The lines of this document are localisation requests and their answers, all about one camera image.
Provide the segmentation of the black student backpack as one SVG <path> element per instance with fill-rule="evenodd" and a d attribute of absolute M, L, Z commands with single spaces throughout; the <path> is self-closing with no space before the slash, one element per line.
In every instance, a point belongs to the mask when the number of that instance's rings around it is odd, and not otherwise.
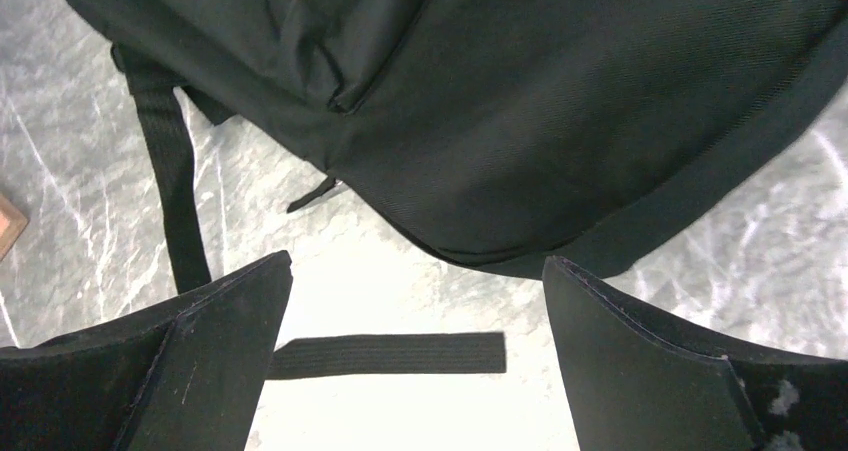
<path fill-rule="evenodd" d="M 844 81 L 847 0 L 66 0 L 112 44 L 180 292 L 209 286 L 174 92 L 240 116 L 450 264 L 618 274 Z"/>

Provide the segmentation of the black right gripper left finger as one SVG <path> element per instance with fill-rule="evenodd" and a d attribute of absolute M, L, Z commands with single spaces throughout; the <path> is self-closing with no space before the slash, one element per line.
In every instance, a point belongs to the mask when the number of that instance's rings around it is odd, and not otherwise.
<path fill-rule="evenodd" d="M 1 351 L 5 450 L 241 450 L 292 285 L 276 252 L 112 321 Z"/>

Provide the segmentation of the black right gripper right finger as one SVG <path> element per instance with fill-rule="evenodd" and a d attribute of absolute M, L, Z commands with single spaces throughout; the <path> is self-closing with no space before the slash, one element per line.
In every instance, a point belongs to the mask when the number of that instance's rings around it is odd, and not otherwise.
<path fill-rule="evenodd" d="M 847 364 L 737 339 L 548 259 L 547 311 L 583 450 L 843 450 Z"/>

